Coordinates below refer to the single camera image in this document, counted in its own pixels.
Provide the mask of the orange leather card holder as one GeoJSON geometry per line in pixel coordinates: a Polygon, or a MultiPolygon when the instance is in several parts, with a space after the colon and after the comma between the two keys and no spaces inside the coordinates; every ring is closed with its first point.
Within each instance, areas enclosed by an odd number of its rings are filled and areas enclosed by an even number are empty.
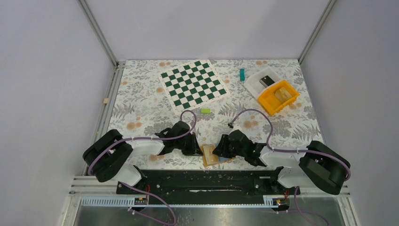
{"type": "Polygon", "coordinates": [[[203,145],[200,147],[201,151],[203,152],[203,165],[205,167],[217,165],[217,164],[222,164],[225,162],[231,161],[233,158],[225,158],[225,157],[220,157],[218,155],[213,154],[213,151],[215,150],[216,145],[203,145]]]}

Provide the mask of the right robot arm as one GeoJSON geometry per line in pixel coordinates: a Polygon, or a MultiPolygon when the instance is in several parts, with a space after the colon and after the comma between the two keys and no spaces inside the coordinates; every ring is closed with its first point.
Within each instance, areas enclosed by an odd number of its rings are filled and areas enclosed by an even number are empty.
{"type": "Polygon", "coordinates": [[[276,194],[296,186],[315,186],[338,195],[350,177],[350,163],[320,141],[288,150],[253,142],[236,129],[223,134],[212,153],[223,158],[241,156],[253,166],[275,170],[277,176],[270,180],[270,188],[276,194]]]}

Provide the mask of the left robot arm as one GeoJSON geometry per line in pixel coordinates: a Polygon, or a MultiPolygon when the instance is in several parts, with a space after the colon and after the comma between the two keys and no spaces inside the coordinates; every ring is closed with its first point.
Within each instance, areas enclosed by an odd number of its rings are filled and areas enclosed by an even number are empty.
{"type": "Polygon", "coordinates": [[[124,138],[112,129],[90,146],[82,155],[88,165],[87,173],[98,182],[116,180],[128,184],[132,192],[139,194],[145,190],[146,181],[138,167],[127,161],[133,156],[161,156],[178,149],[186,156],[202,156],[195,133],[183,121],[166,128],[150,137],[124,138]]]}

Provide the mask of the gold cards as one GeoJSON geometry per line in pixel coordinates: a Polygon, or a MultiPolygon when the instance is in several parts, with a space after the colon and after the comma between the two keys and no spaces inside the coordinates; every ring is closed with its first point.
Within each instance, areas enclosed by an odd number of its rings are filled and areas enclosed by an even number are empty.
{"type": "Polygon", "coordinates": [[[284,103],[292,98],[292,95],[285,88],[276,90],[274,95],[281,103],[284,103]]]}

